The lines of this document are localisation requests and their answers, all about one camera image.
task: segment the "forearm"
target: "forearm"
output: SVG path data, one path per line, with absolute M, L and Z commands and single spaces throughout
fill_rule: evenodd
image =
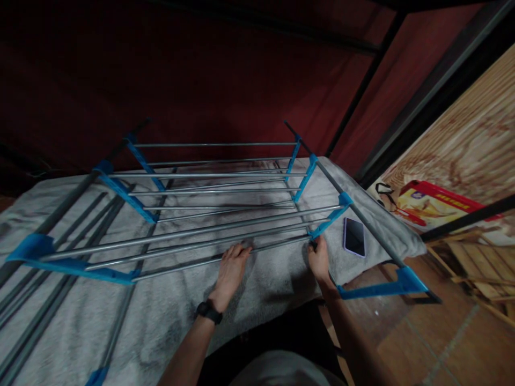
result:
M 158 386 L 196 385 L 214 332 L 215 323 L 198 316 L 166 367 Z
M 319 281 L 319 286 L 345 360 L 356 384 L 396 384 L 393 374 L 385 366 L 375 347 L 349 313 L 336 286 L 329 279 Z

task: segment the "right hand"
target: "right hand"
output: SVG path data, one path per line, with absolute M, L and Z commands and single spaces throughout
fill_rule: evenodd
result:
M 309 245 L 307 247 L 307 258 L 310 262 L 310 268 L 315 279 L 320 283 L 330 281 L 329 277 L 329 254 L 327 253 L 327 243 L 323 236 L 315 239 L 317 250 Z

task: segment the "left hand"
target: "left hand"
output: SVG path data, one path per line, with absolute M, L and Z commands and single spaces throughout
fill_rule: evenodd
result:
M 243 249 L 241 244 L 231 246 L 222 256 L 220 271 L 213 292 L 209 299 L 219 313 L 225 312 L 234 293 L 238 289 L 245 273 L 245 263 L 252 247 Z

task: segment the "blue plastic connector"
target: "blue plastic connector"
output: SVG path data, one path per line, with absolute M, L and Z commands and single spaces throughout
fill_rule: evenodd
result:
M 87 380 L 86 386 L 101 386 L 107 377 L 109 366 L 101 367 L 91 373 L 90 378 Z
M 88 262 L 65 258 L 42 262 L 42 256 L 55 252 L 54 239 L 48 235 L 32 233 L 7 257 L 7 261 L 23 261 L 25 265 L 46 270 L 55 271 L 76 276 L 84 276 L 92 279 L 111 281 L 123 285 L 133 285 L 133 278 L 139 275 L 138 271 L 131 273 L 118 272 L 112 269 L 102 268 L 95 271 L 85 271 L 90 264 Z
M 134 146 L 134 144 L 137 142 L 136 137 L 132 134 L 127 134 L 124 139 L 127 141 L 127 147 L 129 148 L 130 152 L 136 157 L 136 159 L 138 160 L 139 164 L 143 167 L 143 169 L 149 174 L 155 173 L 154 169 L 149 165 L 143 153 L 140 150 L 138 150 L 136 146 Z M 154 184 L 156 184 L 157 188 L 160 191 L 166 190 L 165 186 L 159 179 L 152 178 L 152 181 L 154 182 Z
M 340 195 L 338 196 L 338 202 L 340 205 L 343 205 L 344 207 L 341 209 L 336 209 L 336 210 L 332 211 L 330 213 L 330 215 L 327 216 L 327 218 L 330 221 L 321 223 L 317 229 L 309 232 L 309 235 L 311 236 L 311 240 L 314 240 L 318 236 L 320 236 L 328 227 L 331 226 L 332 223 L 334 223 L 334 221 L 336 221 L 336 219 L 338 217 L 340 217 L 342 214 L 344 214 L 345 211 L 349 208 L 350 204 L 353 203 L 352 198 L 350 198 L 350 196 L 345 192 L 340 193 Z
M 337 286 L 343 300 L 357 298 L 372 298 L 374 296 L 406 295 L 410 293 L 427 292 L 429 289 L 418 278 L 410 267 L 402 267 L 395 271 L 397 281 L 379 284 L 371 287 L 345 291 L 342 286 Z
M 129 190 L 123 185 L 120 180 L 112 179 L 109 174 L 113 172 L 113 164 L 107 160 L 101 160 L 100 163 L 93 168 L 100 172 L 99 178 L 111 189 L 113 189 L 120 197 L 127 201 L 139 214 L 143 216 L 151 224 L 157 222 L 157 218 L 154 214 L 143 209 L 143 203 L 136 197 L 129 196 Z
M 297 154 L 299 153 L 299 150 L 300 150 L 300 140 L 301 140 L 300 135 L 295 134 L 295 141 L 297 142 L 297 144 L 295 145 L 295 148 L 293 149 L 293 153 L 291 154 L 290 162 L 288 162 L 288 171 L 286 172 L 287 174 L 290 174 L 291 170 L 293 169 L 293 164 L 295 163 L 295 158 L 297 157 Z M 289 177 L 286 176 L 284 178 L 285 182 L 288 182 L 288 179 L 289 179 Z
M 307 183 L 309 182 L 311 176 L 313 175 L 313 172 L 315 171 L 315 169 L 317 167 L 317 161 L 318 161 L 317 156 L 314 154 L 310 154 L 310 165 L 306 171 L 307 175 L 300 182 L 300 185 L 299 185 L 300 190 L 298 190 L 297 193 L 295 193 L 295 195 L 293 197 L 293 202 L 299 202 L 300 197 L 302 196 L 302 192 L 306 188 Z

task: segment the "drying rack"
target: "drying rack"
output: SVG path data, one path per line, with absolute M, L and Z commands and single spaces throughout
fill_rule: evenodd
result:
M 221 254 L 201 261 L 193 261 L 188 263 L 178 264 L 168 268 L 160 268 L 154 271 L 144 271 L 144 260 L 155 258 L 165 255 L 170 255 L 186 250 L 193 250 L 214 246 L 218 244 L 229 244 L 241 241 L 249 237 L 261 237 L 278 233 L 285 233 L 290 231 L 302 231 L 306 233 L 301 236 L 290 237 L 279 242 L 271 244 L 258 245 L 252 250 L 252 253 L 259 251 L 284 246 L 291 243 L 298 243 L 301 241 L 314 240 L 322 234 L 336 219 L 338 219 L 348 208 L 351 208 L 356 216 L 361 220 L 363 225 L 374 236 L 374 238 L 385 249 L 388 255 L 392 258 L 392 262 L 399 268 L 396 273 L 398 275 L 397 281 L 380 284 L 376 286 L 359 288 L 353 291 L 345 291 L 341 286 L 337 286 L 338 291 L 343 299 L 365 298 L 377 295 L 397 295 L 408 293 L 426 293 L 431 299 L 435 299 L 434 294 L 419 280 L 413 270 L 407 267 L 402 259 L 395 253 L 389 244 L 382 238 L 382 236 L 373 228 L 370 222 L 361 213 L 359 208 L 354 204 L 349 195 L 343 191 L 340 185 L 334 180 L 331 174 L 326 170 L 325 166 L 318 160 L 317 156 L 309 149 L 302 138 L 294 131 L 288 122 L 284 122 L 294 137 L 292 142 L 270 142 L 270 143 L 223 143 L 223 144 L 141 144 L 137 142 L 136 135 L 141 129 L 146 126 L 150 120 L 147 118 L 135 130 L 129 133 L 121 143 L 111 152 L 111 154 L 102 160 L 97 167 L 63 200 L 59 207 L 43 222 L 43 224 L 16 248 L 15 251 L 7 258 L 6 263 L 0 270 L 0 284 L 3 284 L 22 264 L 31 266 L 33 269 L 13 288 L 13 290 L 0 302 L 0 328 L 2 328 L 10 318 L 21 308 L 26 300 L 37 290 L 37 288 L 48 278 L 51 272 L 61 272 L 65 275 L 60 283 L 56 286 L 47 301 L 43 304 L 39 312 L 26 328 L 22 336 L 19 338 L 15 347 L 7 355 L 5 360 L 0 365 L 0 384 L 11 384 L 21 370 L 32 349 L 37 341 L 43 334 L 45 328 L 50 323 L 51 319 L 57 312 L 59 306 L 63 302 L 67 293 L 74 285 L 79 276 L 111 281 L 114 283 L 128 286 L 126 294 L 120 305 L 116 321 L 112 327 L 109 336 L 107 348 L 102 357 L 100 368 L 95 371 L 89 385 L 102 384 L 104 380 L 111 357 L 114 352 L 125 314 L 130 304 L 131 297 L 134 292 L 135 284 L 143 279 L 153 278 L 159 275 L 168 274 L 184 269 L 191 269 L 196 266 L 211 264 L 218 262 L 222 259 Z M 234 159 L 234 160 L 213 160 L 213 161 L 182 161 L 182 162 L 147 162 L 142 153 L 142 149 L 146 147 L 184 147 L 184 146 L 293 146 L 293 151 L 288 157 L 275 157 L 275 158 L 247 158 L 247 159 Z M 292 173 L 293 164 L 299 153 L 300 147 L 303 147 L 309 154 L 310 164 L 304 173 Z M 116 173 L 112 166 L 112 160 L 125 148 L 136 157 L 141 164 L 143 170 L 138 173 Z M 289 159 L 287 168 L 280 168 L 278 161 L 281 159 Z M 179 166 L 204 164 L 208 165 L 215 162 L 231 163 L 231 162 L 245 162 L 245 161 L 274 161 L 275 168 L 266 170 L 255 170 L 245 172 L 232 172 L 232 173 L 178 173 Z M 171 173 L 156 173 L 153 166 L 170 165 L 173 167 Z M 338 193 L 337 205 L 326 206 L 316 209 L 301 210 L 298 201 L 302 196 L 306 185 L 308 184 L 313 172 L 319 168 L 325 177 L 331 182 Z M 126 186 L 120 179 L 129 178 L 146 178 L 151 179 L 157 190 L 151 192 L 134 192 L 135 184 Z M 184 178 L 206 178 L 206 177 L 238 177 L 243 179 L 250 179 L 248 181 L 211 184 L 204 186 L 183 187 L 173 189 L 173 182 L 177 179 Z M 289 184 L 289 177 L 302 177 L 302 181 L 298 187 L 291 187 Z M 55 227 L 55 225 L 62 219 L 66 212 L 74 205 L 79 197 L 88 189 L 88 187 L 97 179 L 101 179 L 108 187 L 113 189 L 117 194 L 116 196 L 85 226 L 80 234 L 70 242 L 70 244 L 62 251 L 58 251 L 68 239 L 68 237 L 81 225 L 86 219 L 88 214 L 100 203 L 105 197 L 106 193 L 101 193 L 90 206 L 82 213 L 76 221 L 70 226 L 69 229 L 56 241 L 48 233 Z M 230 189 L 224 190 L 220 188 L 234 187 L 240 185 L 249 185 L 257 183 L 266 183 L 268 181 L 284 182 L 284 188 L 261 188 L 261 189 Z M 258 193 L 258 192 L 288 192 L 291 199 L 288 201 L 276 202 L 264 205 L 238 205 L 238 206 L 195 206 L 195 207 L 171 207 L 164 206 L 166 197 L 180 196 L 190 194 L 237 194 L 237 193 Z M 139 197 L 159 197 L 157 206 L 144 205 Z M 116 218 L 121 207 L 127 202 L 131 205 L 149 224 L 149 229 L 146 237 L 124 240 L 118 242 L 111 242 L 100 244 L 102 237 L 106 234 L 111 223 Z M 194 213 L 187 216 L 162 218 L 161 212 L 167 210 L 177 209 L 190 209 L 193 211 L 198 210 L 214 210 L 214 212 Z M 276 214 L 268 217 L 254 218 L 251 220 L 237 221 L 228 224 L 214 225 L 208 227 L 201 227 L 196 229 L 189 229 L 185 231 L 177 231 L 173 233 L 166 233 L 154 235 L 156 227 L 162 222 L 177 222 L 186 218 L 198 218 L 204 216 L 215 216 L 217 214 L 230 213 L 236 211 L 246 210 L 259 210 L 259 209 L 293 209 L 294 212 Z M 305 216 L 316 213 L 328 213 L 327 217 L 318 220 L 306 221 Z M 243 228 L 249 225 L 265 224 L 268 222 L 300 218 L 301 223 L 286 225 L 281 227 L 270 228 L 262 231 L 249 232 L 239 234 L 236 236 L 223 237 L 210 241 L 201 241 L 194 243 L 187 243 L 183 245 L 176 245 L 166 248 L 158 248 L 149 250 L 151 243 L 173 240 L 178 237 L 193 236 L 199 234 L 208 234 L 217 231 L 224 231 L 227 229 Z M 88 239 L 85 246 L 82 248 L 75 248 L 80 241 L 86 237 L 88 232 L 95 228 L 92 236 Z M 92 254 L 109 251 L 113 249 L 142 246 L 137 255 L 126 256 L 123 258 L 112 259 L 108 261 L 89 263 Z M 135 268 L 129 272 L 124 273 L 109 267 L 136 262 Z

